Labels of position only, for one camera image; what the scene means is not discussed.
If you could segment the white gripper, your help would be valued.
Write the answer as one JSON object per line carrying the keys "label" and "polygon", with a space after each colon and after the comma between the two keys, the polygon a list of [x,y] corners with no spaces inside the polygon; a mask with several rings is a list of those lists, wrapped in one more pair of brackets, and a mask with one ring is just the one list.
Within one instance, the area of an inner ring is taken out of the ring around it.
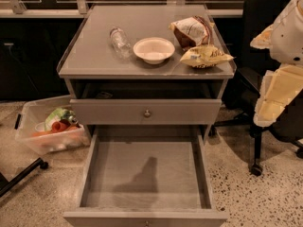
{"label": "white gripper", "polygon": [[254,123],[269,127],[303,90],[303,0],[291,0],[250,46],[270,49],[271,57],[283,64],[268,70],[262,79]]}

